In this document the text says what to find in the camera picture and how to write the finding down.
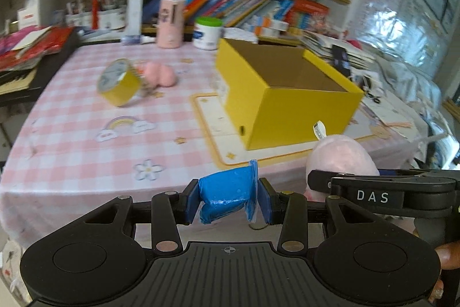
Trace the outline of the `right hand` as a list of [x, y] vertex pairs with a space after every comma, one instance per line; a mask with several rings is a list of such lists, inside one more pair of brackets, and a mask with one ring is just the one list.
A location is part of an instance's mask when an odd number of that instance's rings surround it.
[[[439, 260], [441, 270], [456, 270], [460, 265], [460, 243], [459, 241], [440, 245], [435, 249]], [[444, 282], [438, 279], [434, 289], [429, 297], [429, 302], [433, 303], [442, 299], [444, 293]]]

